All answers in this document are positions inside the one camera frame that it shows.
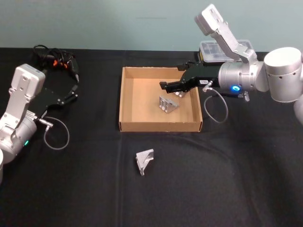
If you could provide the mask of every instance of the black tablecloth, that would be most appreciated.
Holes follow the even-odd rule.
[[[49,149],[40,127],[4,166],[0,226],[303,226],[303,126],[292,104],[251,92],[249,103],[227,98],[228,121],[205,117],[200,133],[120,133],[122,67],[174,67],[196,53],[73,52],[79,99],[48,113],[67,124],[70,144]],[[14,69],[30,54],[0,49],[1,112]],[[72,84],[60,75],[46,82],[58,93]],[[216,117],[224,114],[220,100],[210,100],[209,108]],[[53,136],[65,140],[64,134]],[[135,154],[151,148],[155,159],[141,177]]]

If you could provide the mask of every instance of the blue led light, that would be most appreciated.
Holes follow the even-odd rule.
[[[240,91],[240,87],[239,86],[232,86],[232,91]]]

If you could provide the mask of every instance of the label sticker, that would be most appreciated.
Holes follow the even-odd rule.
[[[206,79],[201,79],[201,80],[200,80],[200,84],[208,84],[208,80],[206,80]]]

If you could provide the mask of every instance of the open cardboard tray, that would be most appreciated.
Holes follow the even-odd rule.
[[[161,90],[160,81],[180,80],[177,68],[123,67],[119,127],[120,131],[201,131],[202,112],[198,89],[183,98]],[[159,108],[159,96],[179,104],[166,113]]]

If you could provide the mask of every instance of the light blue wall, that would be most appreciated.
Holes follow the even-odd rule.
[[[193,51],[210,3],[257,51],[303,49],[302,0],[0,0],[0,47]]]

